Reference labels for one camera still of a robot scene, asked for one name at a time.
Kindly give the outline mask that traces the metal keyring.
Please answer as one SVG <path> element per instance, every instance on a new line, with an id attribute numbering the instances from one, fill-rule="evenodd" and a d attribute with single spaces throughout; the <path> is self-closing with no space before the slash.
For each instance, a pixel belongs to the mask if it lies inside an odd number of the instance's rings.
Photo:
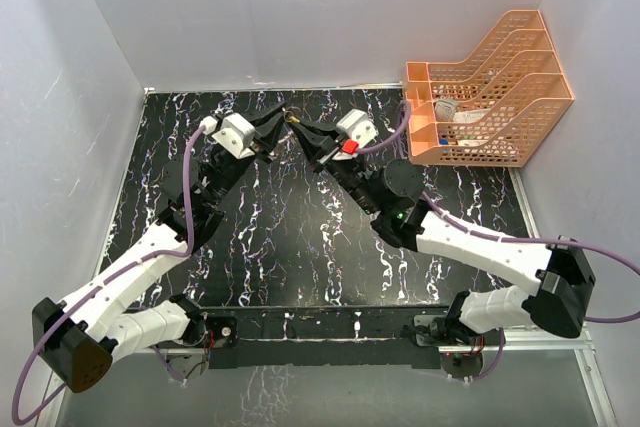
<path id="1" fill-rule="evenodd" d="M 302 116 L 303 116 L 303 111 L 302 111 L 302 109 L 301 109 L 300 107 L 298 107 L 298 106 L 293 106 L 293 105 L 287 106 L 287 107 L 284 109 L 283 113 L 284 113 L 284 118 L 285 118 L 285 120 L 286 120 L 287 122 L 289 122 L 289 121 L 288 121 L 288 118 L 289 118 L 290 116 L 295 116 L 295 117 L 297 117 L 299 120 L 300 120 L 300 119 L 302 118 Z"/>

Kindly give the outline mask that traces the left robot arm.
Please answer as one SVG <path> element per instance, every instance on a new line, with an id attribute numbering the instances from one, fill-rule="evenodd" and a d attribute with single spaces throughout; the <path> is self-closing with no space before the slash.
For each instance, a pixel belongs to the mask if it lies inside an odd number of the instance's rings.
<path id="1" fill-rule="evenodd" d="M 284 124 L 284 103 L 254 113 L 204 118 L 182 156 L 165 165 L 164 205 L 138 241 L 90 282 L 32 310 L 34 349 L 74 393 L 96 385 L 112 364 L 165 341 L 200 343 L 207 323 L 178 297 L 150 311 L 131 304 L 214 235 L 218 206 L 257 160 L 269 162 Z"/>

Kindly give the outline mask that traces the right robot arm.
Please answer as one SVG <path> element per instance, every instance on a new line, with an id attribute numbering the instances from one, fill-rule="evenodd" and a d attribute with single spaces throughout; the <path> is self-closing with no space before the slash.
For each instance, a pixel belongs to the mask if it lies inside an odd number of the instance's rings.
<path id="1" fill-rule="evenodd" d="M 426 200 L 422 171 L 408 160 L 377 167 L 356 156 L 352 140 L 335 127 L 294 118 L 288 124 L 314 170 L 328 172 L 373 215 L 371 227 L 384 242 L 446 257 L 508 282 L 490 292 L 458 293 L 444 316 L 411 326 L 416 337 L 466 344 L 513 326 L 536 326 L 568 339 L 580 336 L 595 276 L 571 240 L 518 240 L 450 220 Z"/>

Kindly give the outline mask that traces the papers in organizer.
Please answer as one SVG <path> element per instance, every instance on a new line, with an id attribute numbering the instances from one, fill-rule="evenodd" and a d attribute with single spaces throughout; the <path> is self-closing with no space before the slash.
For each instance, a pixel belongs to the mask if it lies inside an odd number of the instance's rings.
<path id="1" fill-rule="evenodd" d="M 454 99 L 438 99 L 434 103 L 435 119 L 439 122 L 472 123 L 488 113 L 489 109 L 463 109 Z"/>

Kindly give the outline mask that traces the orange file organizer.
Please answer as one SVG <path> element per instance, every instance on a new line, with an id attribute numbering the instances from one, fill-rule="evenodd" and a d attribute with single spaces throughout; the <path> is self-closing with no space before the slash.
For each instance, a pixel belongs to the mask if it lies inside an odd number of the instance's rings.
<path id="1" fill-rule="evenodd" d="M 510 10 L 467 58 L 409 61 L 410 160 L 418 165 L 522 167 L 569 109 L 569 86 L 540 11 Z M 472 123 L 439 122 L 434 103 L 489 109 Z"/>

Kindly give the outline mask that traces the black base frame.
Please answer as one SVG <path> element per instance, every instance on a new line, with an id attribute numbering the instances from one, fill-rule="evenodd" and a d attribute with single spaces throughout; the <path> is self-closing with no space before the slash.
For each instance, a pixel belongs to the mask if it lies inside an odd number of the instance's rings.
<path id="1" fill-rule="evenodd" d="M 180 344 L 211 369 L 257 366 L 407 366 L 475 377 L 500 335 L 429 336 L 444 308 L 425 306 L 206 308 Z"/>

